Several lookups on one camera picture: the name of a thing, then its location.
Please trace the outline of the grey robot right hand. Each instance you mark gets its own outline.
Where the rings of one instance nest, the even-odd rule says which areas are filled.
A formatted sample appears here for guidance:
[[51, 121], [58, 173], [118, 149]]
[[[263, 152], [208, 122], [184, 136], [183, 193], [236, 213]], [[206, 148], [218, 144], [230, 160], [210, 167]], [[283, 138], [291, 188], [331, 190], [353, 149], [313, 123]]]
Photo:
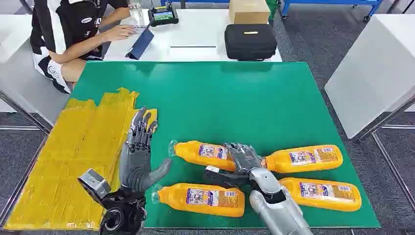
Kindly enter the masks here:
[[230, 153], [237, 174], [248, 174], [252, 169], [263, 167], [263, 158], [251, 145], [235, 142], [225, 142], [224, 147]]

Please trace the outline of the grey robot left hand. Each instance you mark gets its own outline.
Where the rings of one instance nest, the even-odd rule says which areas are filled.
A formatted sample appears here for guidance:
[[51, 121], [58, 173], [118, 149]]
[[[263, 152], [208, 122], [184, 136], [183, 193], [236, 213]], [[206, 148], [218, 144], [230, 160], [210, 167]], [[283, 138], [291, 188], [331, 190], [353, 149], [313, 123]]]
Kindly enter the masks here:
[[157, 121], [148, 124], [151, 113], [142, 107], [133, 117], [126, 141], [120, 153], [121, 185], [135, 192], [145, 192], [168, 174], [172, 159], [167, 157], [155, 169], [151, 168], [151, 139]]

